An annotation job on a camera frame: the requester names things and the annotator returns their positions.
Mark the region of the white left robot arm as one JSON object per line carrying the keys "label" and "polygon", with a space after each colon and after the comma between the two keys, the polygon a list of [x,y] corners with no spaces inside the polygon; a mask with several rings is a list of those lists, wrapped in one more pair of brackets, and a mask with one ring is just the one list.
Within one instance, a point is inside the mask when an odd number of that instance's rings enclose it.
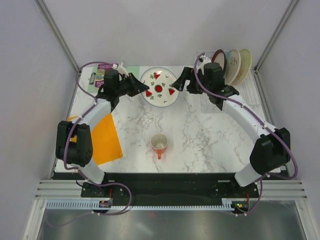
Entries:
{"label": "white left robot arm", "polygon": [[119,73],[108,70],[102,86],[93,97],[93,104],[77,118],[61,121],[57,126],[56,158],[63,161],[67,170],[77,169],[92,185],[92,191],[99,197],[106,196],[110,185],[104,181],[105,172],[93,159],[92,130],[101,120],[112,113],[120,97],[134,97],[150,89],[140,82],[133,73]]}

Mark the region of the dark red rimmed plate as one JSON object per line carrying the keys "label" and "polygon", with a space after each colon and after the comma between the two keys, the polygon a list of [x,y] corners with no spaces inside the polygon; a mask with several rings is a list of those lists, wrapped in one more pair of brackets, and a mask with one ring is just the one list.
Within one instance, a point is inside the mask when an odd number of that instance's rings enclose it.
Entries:
{"label": "dark red rimmed plate", "polygon": [[212,56],[211,61],[218,63],[222,68],[223,76],[226,75],[227,70],[227,57],[225,52],[222,49],[218,49]]}

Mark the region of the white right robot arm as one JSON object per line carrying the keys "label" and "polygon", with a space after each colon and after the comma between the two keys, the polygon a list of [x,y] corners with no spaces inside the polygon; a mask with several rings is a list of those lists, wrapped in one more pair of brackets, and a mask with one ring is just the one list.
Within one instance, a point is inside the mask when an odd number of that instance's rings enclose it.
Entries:
{"label": "white right robot arm", "polygon": [[242,196],[248,185],[290,161],[289,131],[284,127],[278,129],[258,117],[240,93],[225,84],[219,64],[206,63],[198,70],[185,67],[171,87],[178,91],[186,88],[190,94],[207,94],[210,102],[233,118],[254,143],[249,163],[230,179],[229,191],[233,196]]}

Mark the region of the watermelon pattern white plate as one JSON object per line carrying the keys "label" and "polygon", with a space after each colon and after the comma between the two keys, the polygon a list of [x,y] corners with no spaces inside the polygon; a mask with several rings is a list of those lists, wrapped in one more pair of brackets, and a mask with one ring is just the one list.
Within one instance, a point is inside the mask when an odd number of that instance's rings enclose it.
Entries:
{"label": "watermelon pattern white plate", "polygon": [[176,76],[164,67],[149,68],[140,77],[140,82],[149,87],[142,97],[154,107],[168,107],[179,96],[179,91],[171,87],[176,80]]}

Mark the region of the blue and cream plate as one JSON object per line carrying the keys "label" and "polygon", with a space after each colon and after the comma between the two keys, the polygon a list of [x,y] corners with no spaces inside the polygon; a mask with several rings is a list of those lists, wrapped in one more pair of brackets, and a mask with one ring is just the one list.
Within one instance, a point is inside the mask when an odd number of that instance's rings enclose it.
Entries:
{"label": "blue and cream plate", "polygon": [[226,71],[225,71],[225,84],[230,85],[237,77],[241,67],[241,55],[236,49],[232,49],[226,53]]}

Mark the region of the cream yellow plate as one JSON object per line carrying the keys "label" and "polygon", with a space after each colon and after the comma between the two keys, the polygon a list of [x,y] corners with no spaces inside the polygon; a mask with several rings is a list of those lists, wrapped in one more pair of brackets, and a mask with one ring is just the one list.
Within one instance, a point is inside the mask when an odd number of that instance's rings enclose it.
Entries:
{"label": "cream yellow plate", "polygon": [[250,50],[244,48],[239,51],[241,57],[241,65],[236,76],[235,80],[232,82],[233,85],[241,84],[245,78],[247,77],[248,73],[252,67],[252,53]]}

